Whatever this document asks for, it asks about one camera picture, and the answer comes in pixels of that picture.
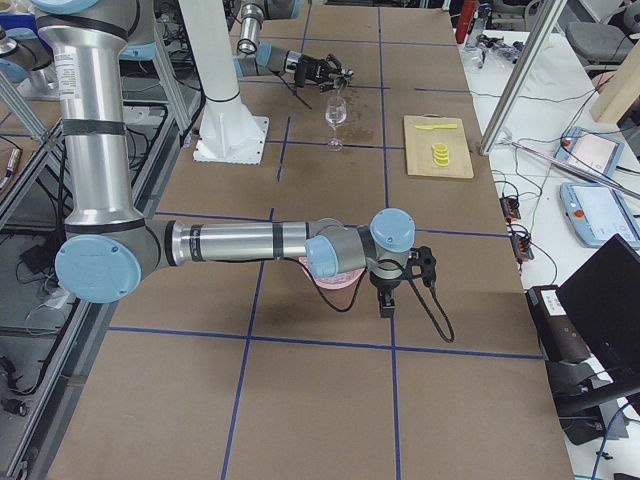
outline blue and white device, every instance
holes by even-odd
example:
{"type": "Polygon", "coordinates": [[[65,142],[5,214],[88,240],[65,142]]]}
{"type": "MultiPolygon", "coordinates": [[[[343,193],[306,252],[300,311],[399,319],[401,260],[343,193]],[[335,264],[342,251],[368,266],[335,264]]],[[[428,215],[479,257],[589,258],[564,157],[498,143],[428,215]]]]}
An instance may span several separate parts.
{"type": "Polygon", "coordinates": [[[560,199],[569,223],[587,247],[599,248],[616,233],[640,249],[640,228],[622,196],[592,183],[563,183],[560,199]]]}
{"type": "Polygon", "coordinates": [[[610,177],[623,151],[624,142],[582,127],[573,127],[562,138],[555,157],[588,173],[610,177]]]}

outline office chair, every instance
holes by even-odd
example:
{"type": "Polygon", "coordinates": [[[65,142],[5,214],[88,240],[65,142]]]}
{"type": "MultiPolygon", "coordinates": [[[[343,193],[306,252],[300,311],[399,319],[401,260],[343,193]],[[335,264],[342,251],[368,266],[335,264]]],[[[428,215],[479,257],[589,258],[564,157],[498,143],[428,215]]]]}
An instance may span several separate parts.
{"type": "Polygon", "coordinates": [[[521,26],[522,30],[528,32],[533,27],[535,13],[544,0],[530,0],[529,2],[508,2],[505,0],[489,0],[491,5],[491,24],[509,24],[521,26]]]}
{"type": "Polygon", "coordinates": [[[633,48],[633,42],[622,30],[607,24],[621,12],[624,12],[625,28],[632,34],[640,33],[640,0],[615,9],[598,23],[571,22],[567,25],[567,40],[576,54],[588,62],[584,68],[587,72],[616,70],[633,48]]]}

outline monitor stand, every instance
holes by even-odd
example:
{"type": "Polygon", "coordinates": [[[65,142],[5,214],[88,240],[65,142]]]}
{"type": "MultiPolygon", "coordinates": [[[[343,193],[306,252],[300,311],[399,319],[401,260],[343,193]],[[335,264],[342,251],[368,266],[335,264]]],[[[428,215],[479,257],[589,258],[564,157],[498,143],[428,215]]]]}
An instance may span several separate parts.
{"type": "MultiPolygon", "coordinates": [[[[547,376],[554,399],[566,396],[576,396],[584,393],[584,388],[589,390],[600,388],[610,384],[608,380],[600,380],[594,376],[593,369],[587,363],[569,365],[557,362],[545,362],[547,376]]],[[[560,425],[569,441],[574,445],[582,445],[596,438],[604,436],[607,425],[618,410],[618,402],[610,400],[601,403],[597,407],[587,408],[574,412],[571,416],[581,417],[575,419],[562,418],[560,425]]],[[[628,438],[624,417],[619,415],[611,425],[609,439],[628,438]]]]}

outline blue cable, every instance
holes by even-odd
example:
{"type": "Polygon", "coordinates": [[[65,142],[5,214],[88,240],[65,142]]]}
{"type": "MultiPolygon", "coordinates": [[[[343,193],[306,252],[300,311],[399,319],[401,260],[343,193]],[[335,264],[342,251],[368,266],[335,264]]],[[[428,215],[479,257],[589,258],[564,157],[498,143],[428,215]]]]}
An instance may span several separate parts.
{"type": "Polygon", "coordinates": [[[616,421],[616,418],[618,418],[618,416],[620,416],[620,414],[624,411],[624,409],[627,408],[629,405],[631,405],[631,402],[625,403],[616,411],[616,413],[613,414],[613,417],[611,417],[611,420],[609,420],[607,429],[604,432],[604,437],[602,437],[602,443],[600,444],[600,449],[598,450],[598,453],[597,453],[596,463],[593,465],[593,472],[591,473],[590,480],[598,480],[596,477],[596,473],[598,473],[598,465],[600,464],[600,459],[602,458],[602,454],[604,453],[604,446],[607,443],[607,440],[609,438],[609,432],[611,431],[613,422],[616,421]]]}

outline table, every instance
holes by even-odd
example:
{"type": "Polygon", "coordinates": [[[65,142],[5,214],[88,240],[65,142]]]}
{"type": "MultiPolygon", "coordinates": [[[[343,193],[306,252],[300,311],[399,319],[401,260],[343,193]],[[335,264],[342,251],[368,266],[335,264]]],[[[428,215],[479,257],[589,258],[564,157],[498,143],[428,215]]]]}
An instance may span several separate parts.
{"type": "Polygon", "coordinates": [[[242,82],[253,114],[271,119],[262,164],[194,163],[192,145],[157,215],[354,225],[405,208],[438,259],[457,340],[439,339],[408,288],[387,321],[367,282],[337,316],[287,262],[156,272],[75,384],[47,478],[571,478],[487,159],[472,155],[470,182],[405,174],[405,114],[459,116],[480,140],[448,15],[312,6],[267,22],[262,40],[331,51],[356,71],[345,148],[326,150],[319,92],[300,92],[308,111],[277,79],[242,82]]]}
{"type": "MultiPolygon", "coordinates": [[[[488,36],[504,36],[505,42],[526,41],[527,33],[524,32],[486,32],[488,36]]],[[[483,96],[483,94],[500,95],[506,85],[511,69],[495,61],[488,61],[485,68],[477,70],[469,64],[465,67],[465,73],[469,82],[469,88],[474,95],[474,106],[478,114],[480,128],[484,130],[497,105],[498,99],[483,96]]],[[[560,34],[552,34],[548,40],[547,47],[537,60],[530,79],[525,84],[521,95],[556,99],[575,97],[593,89],[591,81],[585,74],[577,57],[573,53],[566,39],[560,34]]],[[[585,95],[575,100],[562,103],[553,103],[541,100],[521,98],[518,100],[506,127],[513,132],[513,138],[533,138],[537,140],[552,140],[558,138],[569,124],[571,118],[587,99],[587,107],[579,116],[577,125],[599,132],[616,132],[616,125],[601,124],[594,121],[589,108],[597,99],[597,94],[592,98],[585,95]]],[[[611,136],[624,140],[622,134],[613,133],[611,136]]],[[[558,142],[541,143],[532,140],[524,140],[523,143],[530,145],[540,151],[554,153],[558,148],[558,142]]],[[[567,181],[576,180],[565,172],[556,168],[551,168],[544,160],[531,157],[526,153],[518,154],[518,173],[516,175],[516,163],[514,150],[511,147],[505,148],[497,146],[490,154],[491,167],[494,169],[494,178],[497,181],[507,180],[513,183],[521,193],[527,191],[538,192],[530,181],[537,185],[544,185],[539,205],[532,195],[521,198],[520,211],[522,213],[522,223],[527,228],[533,227],[533,241],[540,248],[548,252],[558,266],[557,275],[550,260],[539,250],[534,250],[536,259],[524,264],[522,269],[522,285],[529,288],[533,285],[546,285],[552,282],[554,276],[555,283],[562,284],[575,270],[577,270],[596,251],[595,249],[583,247],[571,226],[567,222],[560,203],[558,189],[567,181]]],[[[638,170],[638,161],[627,147],[620,162],[621,166],[638,170]]],[[[614,179],[627,188],[640,191],[640,177],[616,172],[614,179]]],[[[496,184],[498,193],[502,193],[503,184],[496,184]]],[[[505,194],[513,194],[513,189],[509,186],[505,189],[505,194]]],[[[633,213],[640,212],[640,203],[636,200],[625,197],[633,213]]],[[[602,367],[595,359],[590,359],[589,363],[596,372],[602,367]]],[[[602,378],[610,380],[610,377],[603,375],[602,378]]],[[[626,410],[628,416],[635,418],[635,412],[626,410]]],[[[640,426],[631,424],[629,426],[631,438],[629,440],[612,441],[607,444],[606,451],[614,456],[613,460],[602,461],[598,470],[598,477],[613,478],[614,472],[624,472],[632,475],[640,475],[640,458],[637,455],[640,446],[640,426]]],[[[573,469],[576,474],[591,475],[594,452],[599,448],[599,440],[592,441],[581,447],[572,445],[568,440],[567,449],[569,451],[573,469]]]]}

